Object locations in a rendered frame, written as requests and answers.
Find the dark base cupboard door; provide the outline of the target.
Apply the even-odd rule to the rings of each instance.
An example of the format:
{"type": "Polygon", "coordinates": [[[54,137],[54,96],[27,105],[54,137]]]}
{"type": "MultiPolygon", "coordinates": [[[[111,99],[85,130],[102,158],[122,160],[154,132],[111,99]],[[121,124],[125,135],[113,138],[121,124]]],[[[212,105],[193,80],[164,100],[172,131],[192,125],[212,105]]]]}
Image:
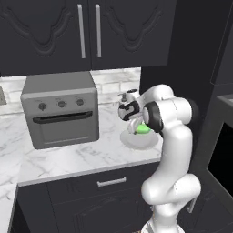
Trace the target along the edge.
{"type": "Polygon", "coordinates": [[[151,214],[136,188],[55,204],[54,211],[59,233],[133,233],[151,214]]]}

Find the white round plate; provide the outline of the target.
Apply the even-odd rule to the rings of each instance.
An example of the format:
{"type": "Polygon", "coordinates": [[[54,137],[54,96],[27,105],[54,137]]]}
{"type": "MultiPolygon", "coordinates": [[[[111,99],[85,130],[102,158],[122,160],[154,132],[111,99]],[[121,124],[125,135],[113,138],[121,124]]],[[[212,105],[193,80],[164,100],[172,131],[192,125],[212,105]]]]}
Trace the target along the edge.
{"type": "Polygon", "coordinates": [[[130,134],[127,130],[124,130],[120,134],[120,140],[126,147],[148,150],[158,143],[158,135],[153,131],[145,134],[130,134]]]}

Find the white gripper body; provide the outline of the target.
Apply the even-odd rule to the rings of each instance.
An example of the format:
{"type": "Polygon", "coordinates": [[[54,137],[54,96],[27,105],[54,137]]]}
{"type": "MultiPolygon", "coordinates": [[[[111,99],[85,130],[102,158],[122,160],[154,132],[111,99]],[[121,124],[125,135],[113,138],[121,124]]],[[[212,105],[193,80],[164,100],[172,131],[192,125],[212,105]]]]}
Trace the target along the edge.
{"type": "Polygon", "coordinates": [[[129,134],[135,134],[138,126],[143,122],[141,118],[132,119],[127,127],[129,134]]]}

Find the grey microwave oven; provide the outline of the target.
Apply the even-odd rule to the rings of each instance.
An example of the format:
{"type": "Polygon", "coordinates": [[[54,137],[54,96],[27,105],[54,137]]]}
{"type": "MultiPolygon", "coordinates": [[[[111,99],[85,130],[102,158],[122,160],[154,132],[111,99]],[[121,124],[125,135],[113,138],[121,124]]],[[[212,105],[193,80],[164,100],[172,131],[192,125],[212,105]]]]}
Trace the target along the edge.
{"type": "Polygon", "coordinates": [[[85,111],[98,113],[97,89],[88,71],[28,76],[21,103],[25,119],[85,111]],[[80,98],[85,102],[82,106],[76,104],[80,98]],[[59,107],[58,101],[65,101],[66,106],[59,107]],[[38,108],[40,103],[46,104],[44,111],[38,108]]]}

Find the dark wall cupboard door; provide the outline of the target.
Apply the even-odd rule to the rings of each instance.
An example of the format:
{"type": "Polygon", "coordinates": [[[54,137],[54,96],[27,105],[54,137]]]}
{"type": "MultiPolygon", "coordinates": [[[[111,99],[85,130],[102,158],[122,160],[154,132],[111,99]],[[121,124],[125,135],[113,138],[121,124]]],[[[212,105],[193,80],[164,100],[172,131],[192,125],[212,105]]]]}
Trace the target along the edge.
{"type": "Polygon", "coordinates": [[[87,0],[0,0],[0,76],[90,69],[87,0]],[[83,8],[85,59],[77,4],[83,8]]]}
{"type": "Polygon", "coordinates": [[[164,66],[168,61],[177,0],[88,0],[94,70],[164,66]],[[96,8],[101,50],[96,50],[96,8]]]}

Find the dark drawer front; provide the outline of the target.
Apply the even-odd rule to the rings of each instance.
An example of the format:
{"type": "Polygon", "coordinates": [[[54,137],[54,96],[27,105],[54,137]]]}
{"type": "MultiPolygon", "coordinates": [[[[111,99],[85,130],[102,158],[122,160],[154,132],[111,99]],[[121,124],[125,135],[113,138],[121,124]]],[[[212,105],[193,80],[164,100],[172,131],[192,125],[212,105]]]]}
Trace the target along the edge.
{"type": "Polygon", "coordinates": [[[133,187],[140,187],[157,170],[157,167],[158,162],[154,162],[88,174],[81,177],[70,177],[48,182],[47,189],[53,204],[81,198],[91,198],[133,187]],[[106,187],[98,187],[96,183],[97,181],[103,182],[122,177],[127,177],[127,182],[106,187]]]}

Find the grey wall socket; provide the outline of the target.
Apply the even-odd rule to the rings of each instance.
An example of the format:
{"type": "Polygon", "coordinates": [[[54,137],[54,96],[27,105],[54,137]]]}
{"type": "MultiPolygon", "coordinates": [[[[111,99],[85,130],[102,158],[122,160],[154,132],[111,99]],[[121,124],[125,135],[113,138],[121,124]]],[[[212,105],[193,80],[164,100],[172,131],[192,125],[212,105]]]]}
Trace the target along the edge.
{"type": "Polygon", "coordinates": [[[0,86],[0,106],[1,105],[6,105],[6,100],[3,88],[0,86]]]}

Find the green round food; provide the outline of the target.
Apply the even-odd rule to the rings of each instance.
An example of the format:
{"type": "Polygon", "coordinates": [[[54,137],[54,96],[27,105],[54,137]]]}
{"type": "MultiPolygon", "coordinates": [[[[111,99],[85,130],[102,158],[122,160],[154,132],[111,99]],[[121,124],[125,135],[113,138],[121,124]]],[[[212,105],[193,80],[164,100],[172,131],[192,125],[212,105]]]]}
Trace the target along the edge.
{"type": "Polygon", "coordinates": [[[140,125],[137,127],[136,133],[137,133],[137,134],[147,134],[149,131],[150,131],[150,128],[149,128],[147,125],[145,125],[145,124],[140,124],[140,125]]]}

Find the grey microwave door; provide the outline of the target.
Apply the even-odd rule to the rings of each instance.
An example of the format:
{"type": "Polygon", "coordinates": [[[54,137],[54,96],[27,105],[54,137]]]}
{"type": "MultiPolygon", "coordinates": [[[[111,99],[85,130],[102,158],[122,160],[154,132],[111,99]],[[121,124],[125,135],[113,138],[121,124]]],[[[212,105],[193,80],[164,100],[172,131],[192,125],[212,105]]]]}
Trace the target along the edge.
{"type": "Polygon", "coordinates": [[[99,139],[98,113],[87,119],[57,122],[50,124],[37,124],[33,117],[26,120],[33,147],[45,149],[50,147],[63,147],[82,144],[99,139]]]}

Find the dark tall cupboard unit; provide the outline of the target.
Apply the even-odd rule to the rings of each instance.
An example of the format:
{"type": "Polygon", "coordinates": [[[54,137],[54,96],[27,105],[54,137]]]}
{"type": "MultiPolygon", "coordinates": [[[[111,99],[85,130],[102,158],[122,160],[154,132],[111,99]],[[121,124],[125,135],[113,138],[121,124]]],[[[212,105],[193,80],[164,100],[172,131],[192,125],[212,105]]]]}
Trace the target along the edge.
{"type": "Polygon", "coordinates": [[[159,84],[199,108],[190,172],[202,190],[179,224],[187,233],[233,233],[233,0],[177,0],[168,64],[141,69],[142,93],[159,84]]]}

